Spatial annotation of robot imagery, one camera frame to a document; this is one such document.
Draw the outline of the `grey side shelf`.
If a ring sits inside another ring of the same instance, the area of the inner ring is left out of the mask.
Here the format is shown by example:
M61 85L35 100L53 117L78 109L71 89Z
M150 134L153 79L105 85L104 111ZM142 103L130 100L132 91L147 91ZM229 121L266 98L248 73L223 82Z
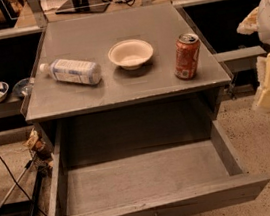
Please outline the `grey side shelf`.
M219 63L226 65L232 73L242 72L256 68L258 56L265 56L266 51L256 45L255 47L235 49L229 52L216 53L215 58Z

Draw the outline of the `orange soda can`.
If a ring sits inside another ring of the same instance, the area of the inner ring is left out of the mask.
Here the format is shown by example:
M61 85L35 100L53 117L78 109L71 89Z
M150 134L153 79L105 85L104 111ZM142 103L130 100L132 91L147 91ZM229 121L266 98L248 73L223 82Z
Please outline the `orange soda can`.
M190 80L196 76L199 61L200 39L197 34L181 34L176 42L175 75Z

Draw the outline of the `clear plastic bottle blue label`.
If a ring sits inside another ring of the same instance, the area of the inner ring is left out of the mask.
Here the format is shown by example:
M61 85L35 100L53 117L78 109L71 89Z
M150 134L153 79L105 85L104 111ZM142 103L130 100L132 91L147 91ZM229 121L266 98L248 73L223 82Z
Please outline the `clear plastic bottle blue label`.
M54 80L67 83L96 85L100 82L101 67L96 62L56 59L52 63L42 63L39 70Z

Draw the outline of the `crumpled snack bag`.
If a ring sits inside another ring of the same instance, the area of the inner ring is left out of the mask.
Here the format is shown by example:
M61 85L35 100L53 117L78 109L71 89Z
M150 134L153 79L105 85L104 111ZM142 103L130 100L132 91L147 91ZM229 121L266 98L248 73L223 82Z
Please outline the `crumpled snack bag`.
M24 145L29 148L30 151L33 151L37 154L38 158L46 162L51 161L51 151L49 150L48 145L43 140L41 134L39 134L35 129L32 129L28 140Z

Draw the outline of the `open grey top drawer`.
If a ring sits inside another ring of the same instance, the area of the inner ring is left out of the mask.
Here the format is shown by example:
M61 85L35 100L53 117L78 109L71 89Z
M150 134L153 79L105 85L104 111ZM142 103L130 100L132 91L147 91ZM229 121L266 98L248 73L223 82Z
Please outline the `open grey top drawer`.
M190 216L254 200L250 174L198 99L58 125L49 216Z

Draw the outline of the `dark glass bowl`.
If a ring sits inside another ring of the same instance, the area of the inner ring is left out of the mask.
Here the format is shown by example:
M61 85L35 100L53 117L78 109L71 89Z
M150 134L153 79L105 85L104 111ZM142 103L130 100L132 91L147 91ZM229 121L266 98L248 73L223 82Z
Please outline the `dark glass bowl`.
M29 96L32 93L32 89L34 87L34 79L33 78L24 78L21 79L19 82L12 89L12 94L15 97L23 99L25 96Z

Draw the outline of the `grey cabinet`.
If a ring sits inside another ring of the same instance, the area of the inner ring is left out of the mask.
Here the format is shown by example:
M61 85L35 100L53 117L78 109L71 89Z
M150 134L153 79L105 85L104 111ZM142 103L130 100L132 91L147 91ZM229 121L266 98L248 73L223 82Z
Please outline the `grey cabinet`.
M209 143L229 75L172 4L51 22L26 120L54 161Z

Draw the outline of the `black monitor stand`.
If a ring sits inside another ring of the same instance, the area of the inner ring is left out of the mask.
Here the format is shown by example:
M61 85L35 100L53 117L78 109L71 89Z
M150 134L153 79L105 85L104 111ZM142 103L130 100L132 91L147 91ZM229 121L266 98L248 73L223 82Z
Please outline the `black monitor stand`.
M56 10L55 14L98 14L104 13L109 5L110 1L106 0L67 0Z

